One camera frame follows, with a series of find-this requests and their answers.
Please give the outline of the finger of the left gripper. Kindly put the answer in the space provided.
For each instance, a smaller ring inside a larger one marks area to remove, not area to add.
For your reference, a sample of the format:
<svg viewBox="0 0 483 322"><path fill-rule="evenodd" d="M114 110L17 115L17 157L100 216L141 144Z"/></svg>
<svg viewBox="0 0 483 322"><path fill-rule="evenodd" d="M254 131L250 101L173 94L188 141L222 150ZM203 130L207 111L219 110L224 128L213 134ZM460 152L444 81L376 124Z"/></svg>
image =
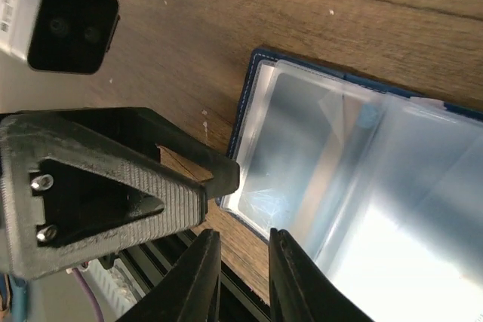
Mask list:
<svg viewBox="0 0 483 322"><path fill-rule="evenodd" d="M204 221L206 188L160 162L195 140L155 113L1 118L1 270L33 280Z"/></svg>
<svg viewBox="0 0 483 322"><path fill-rule="evenodd" d="M160 164L164 146L209 170L196 182ZM240 168L143 107L22 111L14 115L15 198L221 198Z"/></svg>

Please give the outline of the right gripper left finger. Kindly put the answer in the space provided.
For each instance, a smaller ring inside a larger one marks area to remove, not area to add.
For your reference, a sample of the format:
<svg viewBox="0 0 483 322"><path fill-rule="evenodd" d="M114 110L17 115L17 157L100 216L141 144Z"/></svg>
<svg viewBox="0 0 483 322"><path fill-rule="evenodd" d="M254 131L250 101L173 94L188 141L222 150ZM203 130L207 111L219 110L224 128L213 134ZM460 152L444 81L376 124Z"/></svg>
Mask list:
<svg viewBox="0 0 483 322"><path fill-rule="evenodd" d="M205 229L165 278L133 308L124 322L217 321L220 308L220 233Z"/></svg>

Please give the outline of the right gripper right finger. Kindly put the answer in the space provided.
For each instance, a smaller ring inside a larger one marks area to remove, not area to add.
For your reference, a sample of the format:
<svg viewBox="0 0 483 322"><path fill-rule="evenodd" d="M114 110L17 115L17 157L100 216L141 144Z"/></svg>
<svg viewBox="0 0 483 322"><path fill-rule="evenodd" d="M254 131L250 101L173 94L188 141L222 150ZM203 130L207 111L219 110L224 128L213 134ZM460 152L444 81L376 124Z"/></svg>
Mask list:
<svg viewBox="0 0 483 322"><path fill-rule="evenodd" d="M270 229L269 303L272 321L370 320L322 274L284 229Z"/></svg>

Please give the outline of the blue leather card holder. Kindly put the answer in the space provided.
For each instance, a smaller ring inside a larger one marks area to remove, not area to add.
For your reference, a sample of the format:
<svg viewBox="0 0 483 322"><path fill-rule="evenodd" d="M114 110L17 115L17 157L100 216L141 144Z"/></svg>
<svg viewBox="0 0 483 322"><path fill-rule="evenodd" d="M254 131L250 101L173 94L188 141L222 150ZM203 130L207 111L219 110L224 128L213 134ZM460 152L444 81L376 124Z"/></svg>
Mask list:
<svg viewBox="0 0 483 322"><path fill-rule="evenodd" d="M349 71L253 51L217 199L288 231L376 321L482 319L482 114Z"/></svg>

